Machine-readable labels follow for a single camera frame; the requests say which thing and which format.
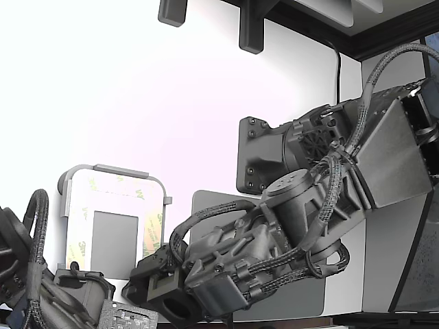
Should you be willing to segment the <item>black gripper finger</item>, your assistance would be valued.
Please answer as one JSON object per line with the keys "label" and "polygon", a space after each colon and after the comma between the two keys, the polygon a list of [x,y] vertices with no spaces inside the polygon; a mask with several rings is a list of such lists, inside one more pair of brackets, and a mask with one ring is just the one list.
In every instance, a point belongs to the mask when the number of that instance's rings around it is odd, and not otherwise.
{"label": "black gripper finger", "polygon": [[159,248],[140,260],[130,272],[130,278],[146,278],[154,274],[171,273],[179,266],[170,248]]}
{"label": "black gripper finger", "polygon": [[122,289],[122,296],[131,304],[144,304],[147,302],[149,283],[149,276],[130,278]]}

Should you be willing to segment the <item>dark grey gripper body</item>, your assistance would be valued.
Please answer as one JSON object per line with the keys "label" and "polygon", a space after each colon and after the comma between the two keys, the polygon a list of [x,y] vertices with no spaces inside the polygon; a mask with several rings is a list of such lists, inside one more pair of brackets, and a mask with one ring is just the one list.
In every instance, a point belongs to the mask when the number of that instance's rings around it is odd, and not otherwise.
{"label": "dark grey gripper body", "polygon": [[282,230],[268,224],[216,227],[186,249],[185,288],[200,305],[203,319],[223,319],[271,296],[262,286],[279,278],[285,267],[251,274],[250,266],[290,249]]}

